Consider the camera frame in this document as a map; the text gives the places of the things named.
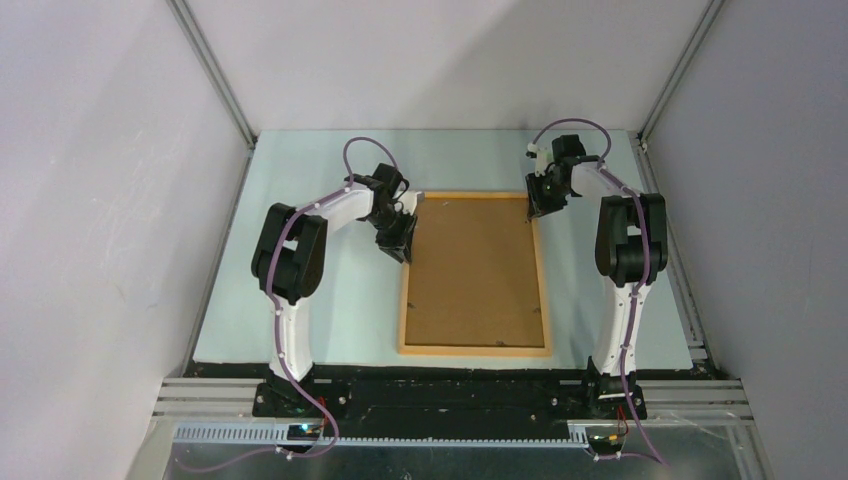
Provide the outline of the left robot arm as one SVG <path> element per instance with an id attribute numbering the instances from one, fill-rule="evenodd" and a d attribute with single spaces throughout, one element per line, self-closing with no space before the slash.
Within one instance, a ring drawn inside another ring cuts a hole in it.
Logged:
<path id="1" fill-rule="evenodd" d="M 341 228 L 366 222 L 380 251 L 401 264 L 412 261 L 418 194 L 400 170 L 381 163 L 370 175 L 351 174 L 339 189 L 300 207 L 269 207 L 251 260 L 251 273 L 274 314 L 273 374 L 286 380 L 277 402 L 292 416 L 316 403 L 303 379 L 314 360 L 310 346 L 310 297 L 324 275 L 327 244 Z"/>

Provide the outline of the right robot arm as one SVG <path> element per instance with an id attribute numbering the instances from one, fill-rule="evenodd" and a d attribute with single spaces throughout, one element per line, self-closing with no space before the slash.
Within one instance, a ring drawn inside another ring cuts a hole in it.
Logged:
<path id="1" fill-rule="evenodd" d="M 625 183 L 604 159 L 588 154 L 576 135 L 562 135 L 550 148 L 531 142 L 526 155 L 534 163 L 525 177 L 529 219 L 563 210 L 571 197 L 599 207 L 594 258 L 607 307 L 582 379 L 581 402 L 591 416 L 606 418 L 637 391 L 641 315 L 668 262 L 666 202 Z"/>

